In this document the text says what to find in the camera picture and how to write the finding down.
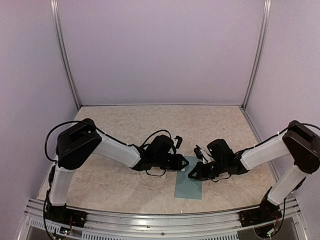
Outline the teal blue envelope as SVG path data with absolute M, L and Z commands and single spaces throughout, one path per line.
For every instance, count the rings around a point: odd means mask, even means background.
M 176 175 L 174 197 L 188 200 L 202 199 L 202 182 L 190 179 L 188 174 L 196 166 L 198 159 L 195 156 L 186 156 L 189 165 L 184 171 L 178 171 Z

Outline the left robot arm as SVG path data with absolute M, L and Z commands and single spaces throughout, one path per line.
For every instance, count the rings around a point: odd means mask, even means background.
M 55 158 L 48 158 L 54 165 L 46 194 L 50 214 L 61 223 L 70 218 L 70 211 L 65 206 L 72 177 L 92 154 L 109 158 L 137 172 L 148 172 L 152 168 L 164 172 L 181 171 L 189 165 L 189 161 L 177 152 L 182 137 L 173 138 L 166 129 L 157 130 L 141 145 L 136 145 L 105 133 L 91 118 L 60 123 L 49 133 L 64 125 L 70 127 L 57 136 Z

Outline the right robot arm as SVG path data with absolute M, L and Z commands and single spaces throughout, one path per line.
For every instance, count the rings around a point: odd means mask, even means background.
M 222 138 L 210 142 L 207 149 L 197 146 L 194 152 L 200 161 L 188 177 L 216 182 L 221 174 L 242 175 L 280 157 L 292 156 L 293 165 L 268 190 L 255 212 L 260 222 L 266 222 L 275 214 L 275 208 L 320 167 L 320 137 L 311 127 L 310 123 L 293 120 L 277 134 L 237 152 Z

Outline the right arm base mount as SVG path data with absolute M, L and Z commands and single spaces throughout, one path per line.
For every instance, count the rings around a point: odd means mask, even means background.
M 258 207 L 239 212 L 242 227 L 263 224 L 283 217 L 279 205 L 274 205 L 268 200 L 266 194 Z

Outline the front aluminium rail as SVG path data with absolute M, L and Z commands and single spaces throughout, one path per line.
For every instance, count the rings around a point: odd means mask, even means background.
M 280 227 L 273 240 L 307 240 L 306 225 L 295 199 L 281 204 L 284 217 L 242 226 L 240 210 L 191 214 L 133 214 L 86 210 L 83 226 L 43 221 L 43 201 L 27 203 L 18 232 L 19 240 L 258 240 L 272 227 Z

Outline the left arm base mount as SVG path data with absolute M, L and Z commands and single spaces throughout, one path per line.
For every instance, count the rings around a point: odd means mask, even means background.
M 81 210 L 67 208 L 67 205 L 53 206 L 50 202 L 44 207 L 44 217 L 50 220 L 70 227 L 84 228 L 87 213 Z

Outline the right aluminium frame post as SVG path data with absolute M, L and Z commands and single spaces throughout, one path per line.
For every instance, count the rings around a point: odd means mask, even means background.
M 260 62 L 261 62 L 261 58 L 264 50 L 265 39 L 268 31 L 271 7 L 272 7 L 272 1 L 265 0 L 264 6 L 263 6 L 262 20 L 261 20 L 261 25 L 260 25 L 259 35 L 258 35 L 257 46 L 256 46 L 254 59 L 253 59 L 253 65 L 250 72 L 249 82 L 246 88 L 244 99 L 241 105 L 241 108 L 243 109 L 244 112 L 247 110 L 249 106 L 249 102 L 253 93 L 257 74 L 259 71 L 259 66 L 260 66 Z

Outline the aluminium frame post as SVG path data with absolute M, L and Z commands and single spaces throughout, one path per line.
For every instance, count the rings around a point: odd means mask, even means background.
M 79 93 L 73 78 L 70 61 L 68 58 L 67 49 L 64 41 L 62 22 L 61 22 L 60 11 L 59 11 L 59 2 L 57 0 L 50 0 L 49 2 L 50 2 L 50 9 L 51 9 L 55 35 L 57 39 L 57 45 L 58 45 L 63 69 L 66 75 L 67 83 L 68 83 L 75 107 L 77 110 L 80 110 L 82 107 L 82 104 L 81 104 Z
M 250 72 L 249 82 L 246 88 L 244 99 L 241 105 L 241 108 L 243 109 L 244 112 L 247 110 L 249 106 L 249 102 L 253 93 L 257 74 L 259 71 L 259 66 L 260 66 L 260 62 L 261 62 L 261 58 L 264 50 L 265 39 L 268 31 L 271 7 L 272 7 L 272 1 L 265 0 L 264 6 L 263 6 L 262 20 L 261 20 L 261 25 L 260 25 L 259 35 L 258 35 L 257 46 L 256 46 L 254 59 L 253 59 L 253 65 Z

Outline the left aluminium frame post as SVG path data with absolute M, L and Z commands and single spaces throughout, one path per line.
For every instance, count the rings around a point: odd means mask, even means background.
M 82 107 L 82 104 L 81 104 L 79 93 L 73 78 L 70 61 L 68 58 L 67 49 L 64 41 L 62 22 L 61 22 L 60 11 L 59 11 L 59 2 L 57 0 L 50 0 L 49 2 L 50 2 L 50 9 L 51 9 L 55 35 L 57 39 L 57 45 L 58 45 L 63 69 L 66 75 L 67 83 L 68 83 L 75 107 L 77 110 L 80 110 Z

